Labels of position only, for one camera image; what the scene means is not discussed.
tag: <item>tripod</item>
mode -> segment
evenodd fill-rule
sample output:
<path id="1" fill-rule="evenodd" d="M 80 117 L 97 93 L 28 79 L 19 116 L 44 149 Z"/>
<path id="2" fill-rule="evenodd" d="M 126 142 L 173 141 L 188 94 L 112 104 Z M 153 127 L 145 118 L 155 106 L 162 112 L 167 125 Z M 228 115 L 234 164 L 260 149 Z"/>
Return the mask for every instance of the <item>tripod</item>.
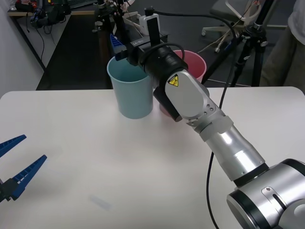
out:
<path id="1" fill-rule="evenodd" d="M 247 63 L 247 60 L 251 56 L 252 50 L 255 50 L 255 60 L 253 67 L 253 76 L 252 76 L 252 87 L 258 87 L 261 79 L 262 68 L 263 68 L 263 57 L 268 44 L 266 38 L 266 30 L 263 27 L 264 20 L 268 15 L 270 8 L 273 6 L 274 0 L 267 0 L 258 15 L 256 22 L 253 25 L 246 27 L 246 31 L 242 33 L 241 36 L 237 38 L 237 45 L 239 45 L 243 40 L 246 40 L 243 51 L 236 62 L 236 70 L 234 73 L 234 78 L 231 83 L 231 87 L 235 87 L 240 75 L 243 72 L 243 69 Z M 233 52 L 234 50 L 233 43 L 231 42 L 228 46 L 219 53 L 219 56 L 211 67 L 207 70 L 202 80 L 204 84 L 215 72 L 215 70 L 223 63 L 223 61 Z"/>

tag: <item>tripod leg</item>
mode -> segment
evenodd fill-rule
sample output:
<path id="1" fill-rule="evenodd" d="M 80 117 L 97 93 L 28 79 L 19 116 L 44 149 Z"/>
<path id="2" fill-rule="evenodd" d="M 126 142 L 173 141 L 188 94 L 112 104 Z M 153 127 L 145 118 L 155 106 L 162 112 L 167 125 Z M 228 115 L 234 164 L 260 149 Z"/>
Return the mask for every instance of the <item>tripod leg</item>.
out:
<path id="1" fill-rule="evenodd" d="M 252 87 L 259 87 L 261 81 L 262 69 L 263 69 L 263 57 L 266 50 L 266 46 L 262 46 L 265 43 L 257 43 L 255 47 L 255 61 L 253 68 Z"/>
<path id="2" fill-rule="evenodd" d="M 237 45 L 239 45 L 243 39 L 244 38 L 242 36 L 239 36 L 237 38 Z M 212 63 L 212 65 L 206 71 L 206 73 L 204 74 L 204 77 L 201 81 L 202 84 L 204 84 L 205 82 L 208 81 L 208 79 L 213 75 L 215 70 L 225 61 L 225 59 L 228 57 L 228 55 L 230 55 L 233 51 L 234 51 L 234 46 L 233 46 L 233 43 L 231 42 L 230 44 L 228 44 L 228 46 L 223 51 L 221 51 L 218 54 L 218 57 L 216 58 L 216 60 Z"/>
<path id="3" fill-rule="evenodd" d="M 231 83 L 231 87 L 235 87 L 235 85 L 238 81 L 238 78 L 240 77 L 240 75 L 243 72 L 243 69 L 247 63 L 247 60 L 249 59 L 249 57 L 251 55 L 252 48 L 253 48 L 252 41 L 247 40 L 246 44 L 244 44 L 243 51 L 236 63 L 236 70 L 235 70 L 234 78 Z"/>

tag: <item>light blue cup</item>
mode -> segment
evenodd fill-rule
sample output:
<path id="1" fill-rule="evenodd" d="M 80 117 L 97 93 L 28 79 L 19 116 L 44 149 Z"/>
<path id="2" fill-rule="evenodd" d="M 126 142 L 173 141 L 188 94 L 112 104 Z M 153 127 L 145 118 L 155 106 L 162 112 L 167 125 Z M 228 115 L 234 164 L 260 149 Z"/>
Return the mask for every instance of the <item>light blue cup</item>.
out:
<path id="1" fill-rule="evenodd" d="M 153 85 L 151 79 L 126 59 L 113 57 L 107 65 L 119 110 L 127 118 L 143 118 L 153 109 Z"/>

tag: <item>blue object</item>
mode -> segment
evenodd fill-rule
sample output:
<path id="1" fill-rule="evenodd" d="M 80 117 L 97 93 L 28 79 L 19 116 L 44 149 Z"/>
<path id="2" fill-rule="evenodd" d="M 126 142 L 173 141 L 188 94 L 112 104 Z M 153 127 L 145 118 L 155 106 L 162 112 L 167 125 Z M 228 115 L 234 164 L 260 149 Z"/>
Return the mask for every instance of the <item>blue object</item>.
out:
<path id="1" fill-rule="evenodd" d="M 18 187 L 12 193 L 13 198 L 18 198 L 23 193 L 25 187 L 32 180 L 32 178 L 40 169 L 40 167 L 42 166 L 42 164 L 45 162 L 46 159 L 47 156 L 43 155 L 37 161 L 32 163 L 29 167 L 27 167 L 26 169 L 24 169 L 23 171 L 21 171 L 20 173 L 18 173 L 16 176 L 13 177 L 13 180 L 19 183 Z"/>
<path id="2" fill-rule="evenodd" d="M 123 45 L 118 39 L 115 38 L 112 34 L 110 34 L 110 41 L 114 53 L 119 53 L 120 51 L 126 50 L 126 46 Z"/>
<path id="3" fill-rule="evenodd" d="M 113 57 L 107 65 L 119 110 L 127 118 L 139 119 L 153 109 L 153 84 L 138 66 L 126 59 L 116 61 Z"/>
<path id="4" fill-rule="evenodd" d="M 20 142 L 22 142 L 26 138 L 27 138 L 26 135 L 21 135 L 19 137 L 15 137 L 11 140 L 1 143 L 0 144 L 0 157 L 5 155 L 7 152 L 9 152 L 11 149 L 13 149 L 16 145 L 18 145 Z"/>
<path id="5" fill-rule="evenodd" d="M 26 139 L 26 136 L 21 135 L 19 137 L 1 143 L 0 157 L 5 155 L 24 139 Z M 4 183 L 0 182 L 0 202 L 2 202 L 4 199 L 7 199 L 9 201 L 10 198 L 16 200 L 23 193 L 25 187 L 32 180 L 32 178 L 40 169 L 46 159 L 47 156 L 43 155 L 41 158 L 36 160 L 34 163 L 32 163 L 25 170 L 21 171 L 13 178 L 8 179 Z"/>

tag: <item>gray pants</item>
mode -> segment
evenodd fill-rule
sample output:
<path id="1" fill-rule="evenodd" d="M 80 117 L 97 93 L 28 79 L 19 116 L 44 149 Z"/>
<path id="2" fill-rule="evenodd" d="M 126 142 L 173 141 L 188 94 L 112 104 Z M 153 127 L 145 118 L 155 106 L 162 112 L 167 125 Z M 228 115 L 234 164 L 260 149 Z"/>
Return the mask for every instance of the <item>gray pants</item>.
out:
<path id="1" fill-rule="evenodd" d="M 292 86 L 305 93 L 305 45 L 289 27 L 263 66 L 260 86 Z"/>

